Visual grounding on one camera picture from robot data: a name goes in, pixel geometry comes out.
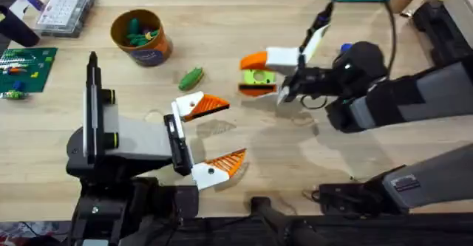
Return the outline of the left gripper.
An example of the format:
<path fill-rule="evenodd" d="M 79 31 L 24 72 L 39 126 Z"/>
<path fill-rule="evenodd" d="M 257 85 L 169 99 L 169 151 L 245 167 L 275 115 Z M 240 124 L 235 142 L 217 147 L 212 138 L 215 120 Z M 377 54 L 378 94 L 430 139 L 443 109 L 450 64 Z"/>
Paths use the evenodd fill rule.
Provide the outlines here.
<path fill-rule="evenodd" d="M 149 123 L 120 116 L 117 105 L 104 106 L 104 129 L 118 134 L 118 147 L 88 160 L 84 156 L 85 129 L 79 128 L 67 143 L 66 172 L 79 179 L 130 179 L 172 165 L 182 176 L 191 174 L 199 190 L 227 182 L 240 170 L 247 149 L 193 165 L 186 139 L 177 131 L 176 118 L 188 122 L 229 108 L 230 103 L 222 98 L 195 92 L 176 98 L 171 103 L 173 114 L 164 115 L 159 123 Z"/>

